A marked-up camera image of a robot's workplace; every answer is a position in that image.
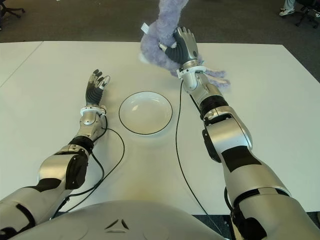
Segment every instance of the person's foot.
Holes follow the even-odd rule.
[[[292,8],[292,9],[285,9],[283,11],[281,11],[279,13],[280,16],[285,16],[285,15],[289,15],[289,14],[293,14],[295,12],[295,9]]]

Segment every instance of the office chair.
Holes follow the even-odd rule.
[[[23,8],[9,8],[6,7],[6,5],[4,4],[5,0],[0,0],[0,5],[2,7],[1,11],[0,11],[0,31],[2,30],[1,28],[1,21],[2,21],[2,17],[6,14],[12,14],[15,15],[18,19],[21,18],[21,16],[19,14],[16,14],[16,11],[22,11],[22,13],[25,13],[26,11]]]
[[[301,19],[295,25],[299,27],[302,21],[305,18],[307,18],[309,22],[314,23],[314,26],[313,26],[314,29],[318,28],[319,22],[317,22],[313,16],[310,16],[308,14],[311,10],[320,13],[320,2],[318,0],[296,0],[296,2],[303,5],[303,7],[301,8],[301,12],[302,12]]]

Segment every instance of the stuffed animal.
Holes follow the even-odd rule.
[[[186,6],[188,0],[160,0],[159,16],[148,29],[144,29],[144,36],[141,39],[141,52],[144,58],[151,64],[165,68],[170,73],[177,77],[177,69],[180,65],[170,58],[159,48],[159,43],[166,46],[174,46],[176,42],[173,33],[176,30],[182,9]],[[202,65],[201,56],[198,57],[198,62]],[[225,71],[207,70],[205,74],[209,77],[209,82],[217,87],[228,86],[230,83],[226,79]]]

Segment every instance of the white bowl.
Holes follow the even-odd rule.
[[[142,91],[128,96],[119,108],[123,126],[136,134],[149,135],[164,129],[172,117],[172,106],[162,95]]]

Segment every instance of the wire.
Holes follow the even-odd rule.
[[[66,212],[71,211],[72,209],[76,208],[77,206],[79,206],[80,204],[82,204],[91,194],[94,193],[94,191],[103,183],[103,181],[116,169],[116,167],[122,162],[124,155],[125,155],[125,151],[126,151],[126,147],[125,147],[125,143],[124,140],[122,139],[122,137],[120,136],[119,133],[117,133],[115,130],[111,129],[111,128],[106,128],[105,131],[112,131],[115,134],[117,134],[119,136],[119,138],[121,139],[122,142],[122,147],[123,147],[123,152],[122,152],[122,156],[119,160],[119,162],[108,172],[108,174],[106,176],[104,176],[104,178],[100,181],[97,182],[97,184],[93,187],[92,191],[84,198],[82,199],[80,202],[78,202],[76,205],[74,205],[73,207],[71,207],[70,209],[68,209]]]
[[[191,186],[189,185],[187,178],[185,176],[184,170],[182,169],[181,166],[181,162],[180,162],[180,158],[179,158],[179,152],[178,152],[178,141],[177,141],[177,135],[178,135],[178,126],[179,126],[179,120],[180,120],[180,113],[181,113],[181,95],[182,95],[182,85],[183,85],[184,81],[181,81],[181,86],[180,86],[180,98],[179,98],[179,113],[178,113],[178,119],[176,122],[176,128],[175,128],[175,150],[176,150],[176,156],[178,158],[178,163],[180,166],[180,170],[182,173],[182,176],[184,178],[185,183],[187,184],[190,192],[192,193],[193,197],[195,198],[195,200],[197,201],[197,203],[199,204],[200,208],[204,211],[204,213],[207,215],[207,217],[209,218],[209,220],[213,223],[213,225],[218,229],[218,231],[220,232],[221,235],[222,232],[220,230],[220,228],[216,225],[216,223],[212,220],[212,218],[209,216],[209,214],[207,213],[207,211],[205,210],[205,208],[202,206],[202,204],[199,202],[198,198],[196,197],[194,191],[192,190]]]
[[[75,194],[70,194],[69,197],[76,197],[76,196],[80,196],[80,195],[83,195],[83,194],[86,194],[88,192],[90,192],[91,190],[93,190],[103,179],[104,179],[104,176],[105,176],[105,170],[104,170],[104,167],[101,165],[101,163],[99,162],[99,160],[96,158],[96,156],[94,155],[94,153],[92,152],[91,153],[93,159],[95,160],[95,162],[99,165],[100,169],[101,169],[101,178],[100,180],[93,186],[91,187],[90,189],[88,190],[85,190],[83,192],[79,192],[79,193],[75,193]]]
[[[95,143],[99,138],[101,138],[103,135],[105,135],[106,131],[107,131],[107,127],[108,127],[108,120],[107,120],[107,117],[106,115],[103,115],[104,116],[104,120],[105,120],[105,128],[102,127],[102,129],[104,130],[103,133],[98,136],[95,140],[93,140],[93,143]]]
[[[228,190],[227,190],[227,187],[224,188],[224,201],[225,201],[225,204],[228,206],[229,210],[232,211],[232,206],[229,202],[229,199],[228,199]]]
[[[98,164],[98,166],[100,167],[101,169],[101,178],[100,180],[91,188],[85,190],[85,191],[82,191],[82,192],[79,192],[79,193],[75,193],[75,194],[70,194],[68,195],[64,200],[63,202],[60,204],[60,206],[58,207],[58,209],[56,210],[56,212],[53,214],[52,218],[54,218],[57,213],[59,212],[59,210],[67,203],[67,201],[70,200],[70,197],[77,197],[77,196],[80,196],[80,195],[83,195],[83,194],[86,194],[90,191],[92,191],[91,193],[89,193],[82,201],[80,201],[77,205],[73,206],[72,208],[70,208],[69,210],[67,210],[66,212],[69,212],[71,211],[72,209],[74,209],[75,207],[77,207],[78,205],[80,205],[81,203],[83,203],[99,186],[100,184],[107,178],[107,176],[109,176],[113,170],[120,164],[120,162],[122,161],[124,155],[125,155],[125,143],[124,143],[124,140],[122,139],[122,137],[120,136],[119,133],[117,133],[115,130],[111,129],[111,128],[107,128],[108,127],[108,120],[107,120],[107,117],[104,115],[104,120],[105,120],[105,128],[102,127],[102,129],[104,130],[103,133],[98,136],[93,142],[96,142],[99,138],[101,138],[107,130],[109,131],[112,131],[114,133],[116,133],[119,138],[121,139],[121,142],[122,142],[122,146],[123,146],[123,153],[122,153],[122,156],[121,156],[121,159],[120,161],[113,167],[113,169],[105,176],[105,170],[102,166],[102,164],[100,163],[100,161],[97,159],[97,157],[94,155],[93,152],[91,152],[91,155],[93,157],[93,159],[95,160],[95,162]]]

